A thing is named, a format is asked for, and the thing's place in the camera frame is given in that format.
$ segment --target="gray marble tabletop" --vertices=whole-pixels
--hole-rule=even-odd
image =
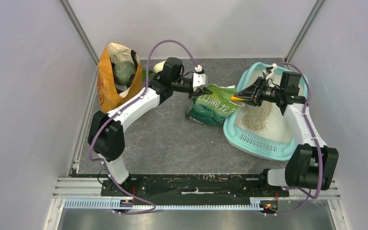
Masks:
[[[281,59],[197,61],[208,75],[210,84],[230,86],[237,85],[242,74],[255,62],[271,64]],[[152,60],[150,66],[157,62]],[[183,62],[185,72],[194,70],[190,60]],[[265,160],[233,147],[225,138],[221,126],[211,127],[187,120],[185,111],[189,103],[187,94],[175,92],[126,130],[126,148],[122,156],[130,173],[260,173],[266,168],[285,167],[286,162]],[[100,106],[96,99],[92,114],[98,110]],[[89,145],[85,141],[78,173],[98,173],[103,168],[100,163],[89,161],[88,151]]]

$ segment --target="gray wall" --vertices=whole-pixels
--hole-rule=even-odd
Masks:
[[[94,74],[57,0],[0,1],[0,230],[43,227]]]
[[[97,55],[110,41],[147,58],[163,39],[195,58],[279,58],[290,49],[315,0],[69,0]],[[188,58],[164,44],[153,58]]]
[[[339,150],[351,227],[368,229],[368,1],[326,1],[292,62],[310,80],[316,127]]]

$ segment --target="robotic arm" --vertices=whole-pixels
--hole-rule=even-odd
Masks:
[[[319,179],[318,163],[321,157],[323,165],[321,190],[327,190],[338,161],[338,151],[327,147],[312,123],[309,108],[306,106],[304,110],[306,98],[298,95],[301,75],[285,71],[280,85],[275,85],[273,76],[276,68],[276,64],[267,67],[263,71],[263,77],[258,77],[251,86],[236,93],[231,100],[241,101],[251,106],[261,106],[263,101],[276,103],[281,114],[290,124],[298,146],[285,169],[268,170],[267,182],[270,185],[316,189]],[[314,139],[318,141],[320,154]]]
[[[123,111],[123,106],[120,106],[107,114],[101,111],[94,114],[88,136],[89,144],[92,144],[100,127],[110,117],[118,114],[101,132],[93,149],[100,158],[104,159],[109,173],[119,184],[123,183],[129,176],[121,155],[125,149],[124,132],[134,121],[145,112],[163,103],[172,96],[174,91],[186,92],[190,99],[212,93],[206,89],[208,79],[200,65],[195,68],[195,73],[190,78],[184,77],[183,71],[183,62],[178,58],[170,57],[164,62],[162,71],[158,72],[151,80],[149,87],[143,88],[136,96],[126,102],[129,104],[137,100],[134,104]]]

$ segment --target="green plastic bag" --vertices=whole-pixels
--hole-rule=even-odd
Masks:
[[[213,93],[193,98],[185,117],[201,124],[220,126],[227,117],[241,107],[241,104],[229,100],[238,91],[235,86],[209,85],[207,89]]]

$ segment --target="gray floor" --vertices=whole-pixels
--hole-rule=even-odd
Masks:
[[[237,85],[242,74],[258,61],[271,64],[281,59],[201,59],[198,63],[210,84],[230,86]],[[184,60],[184,66],[186,72],[194,70],[189,60]],[[130,173],[260,173],[266,168],[285,167],[285,162],[261,159],[234,148],[226,140],[222,127],[187,120],[185,111],[189,103],[187,94],[175,92],[126,130],[123,158]],[[96,99],[92,114],[98,110]],[[100,163],[89,161],[88,151],[85,141],[78,173],[98,173],[103,169]]]
[[[279,212],[300,201],[280,201]],[[154,211],[118,216],[104,209],[64,209],[59,230],[334,230],[327,201],[311,200],[301,210],[277,217],[256,211]]]

